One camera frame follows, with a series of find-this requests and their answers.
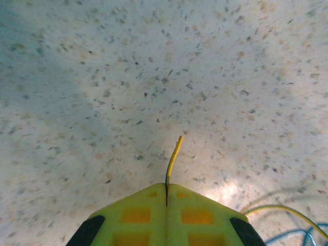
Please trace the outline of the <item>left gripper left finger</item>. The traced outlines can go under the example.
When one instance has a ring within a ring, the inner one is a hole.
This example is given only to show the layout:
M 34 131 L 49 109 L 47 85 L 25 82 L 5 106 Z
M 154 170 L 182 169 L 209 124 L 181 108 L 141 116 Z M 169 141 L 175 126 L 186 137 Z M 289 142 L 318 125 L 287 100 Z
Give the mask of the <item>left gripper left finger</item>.
M 92 213 L 67 245 L 166 245 L 166 192 L 151 185 Z

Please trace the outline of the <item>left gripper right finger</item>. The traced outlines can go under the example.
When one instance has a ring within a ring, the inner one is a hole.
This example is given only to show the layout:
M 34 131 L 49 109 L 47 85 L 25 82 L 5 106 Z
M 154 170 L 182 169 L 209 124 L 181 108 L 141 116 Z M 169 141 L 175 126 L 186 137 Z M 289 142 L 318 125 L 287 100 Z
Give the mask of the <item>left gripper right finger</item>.
M 265 245 L 247 217 L 178 184 L 167 188 L 167 245 Z

